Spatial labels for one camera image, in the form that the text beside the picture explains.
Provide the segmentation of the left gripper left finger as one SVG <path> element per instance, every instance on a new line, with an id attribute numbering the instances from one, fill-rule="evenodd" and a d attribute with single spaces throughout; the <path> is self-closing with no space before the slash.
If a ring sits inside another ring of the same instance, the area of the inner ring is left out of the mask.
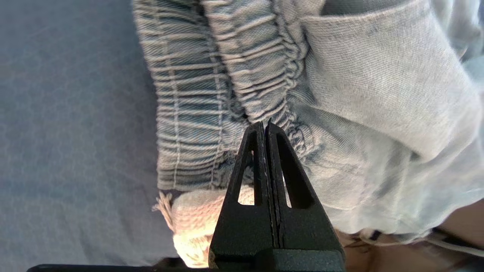
<path id="1" fill-rule="evenodd" d="M 244 171 L 252 156 L 254 205 L 239 203 Z M 255 256 L 277 246 L 273 197 L 261 122 L 244 132 L 210 245 L 211 265 L 253 265 Z"/>

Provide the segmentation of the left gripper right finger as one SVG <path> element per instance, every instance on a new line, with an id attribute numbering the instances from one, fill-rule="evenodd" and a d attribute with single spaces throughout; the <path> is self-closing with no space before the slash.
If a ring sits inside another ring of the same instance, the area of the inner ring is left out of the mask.
<path id="1" fill-rule="evenodd" d="M 344 263 L 344 250 L 285 131 L 266 127 L 276 246 L 300 251 L 306 263 Z"/>

